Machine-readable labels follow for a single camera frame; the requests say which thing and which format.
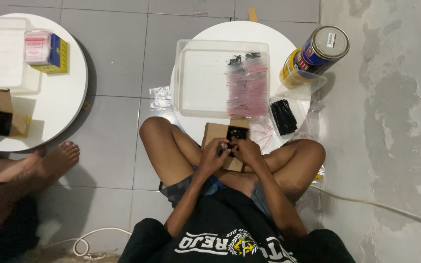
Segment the tile floor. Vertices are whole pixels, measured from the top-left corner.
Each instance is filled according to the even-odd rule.
[[[87,101],[74,123],[49,148],[72,140],[81,148],[77,166],[40,200],[43,244],[116,226],[132,231],[143,218],[164,222],[172,208],[158,191],[159,179],[138,127],[150,116],[178,124],[171,109],[149,111],[149,88],[169,85],[176,42],[213,25],[248,19],[300,46],[318,26],[319,0],[212,0],[209,17],[193,17],[196,0],[0,0],[0,15],[44,16],[81,44],[89,69]],[[12,158],[23,155],[11,154]],[[87,237],[90,251],[121,253],[128,236],[105,232]]]

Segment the round white table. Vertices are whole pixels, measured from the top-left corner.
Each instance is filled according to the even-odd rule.
[[[213,27],[210,27],[201,33],[197,34],[193,39],[201,40],[227,40],[227,41],[248,41],[261,42],[269,45],[270,55],[270,94],[276,93],[281,85],[279,80],[279,73],[284,65],[285,60],[296,49],[292,42],[277,30],[272,29],[263,24],[249,22],[249,21],[231,21],[225,22]],[[170,91],[173,94],[174,89],[174,72],[173,67]],[[304,116],[308,112],[310,106],[309,101],[298,101],[300,107],[304,110]],[[202,117],[186,117],[181,115],[179,111],[175,111],[176,118],[180,122],[185,132],[196,143],[201,144],[204,136],[205,125],[208,122],[229,124],[230,119],[222,118],[202,118]],[[279,138],[275,143],[281,146],[289,139]]]
[[[67,74],[42,73],[38,95],[12,96],[15,112],[22,114],[33,112],[27,138],[0,136],[0,151],[15,152],[31,149],[50,141],[73,122],[86,96],[88,71],[84,54],[76,40],[57,23],[38,15],[8,14],[3,16],[28,18],[36,28],[52,29],[53,33],[68,43]]]

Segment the concrete wall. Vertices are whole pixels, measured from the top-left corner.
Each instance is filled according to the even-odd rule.
[[[322,91],[324,187],[421,216],[421,1],[321,0],[321,24],[351,40]],[[357,262],[421,263],[420,223],[324,194],[321,212]]]

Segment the barcode label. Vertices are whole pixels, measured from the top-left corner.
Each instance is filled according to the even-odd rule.
[[[329,36],[327,36],[327,47],[334,47],[335,42],[335,34],[329,33]]]

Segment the paint can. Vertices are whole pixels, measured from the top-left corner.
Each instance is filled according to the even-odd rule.
[[[342,29],[336,26],[318,27],[307,42],[287,58],[280,71],[280,81],[292,86],[310,83],[315,75],[323,74],[343,58],[349,49],[350,40]]]

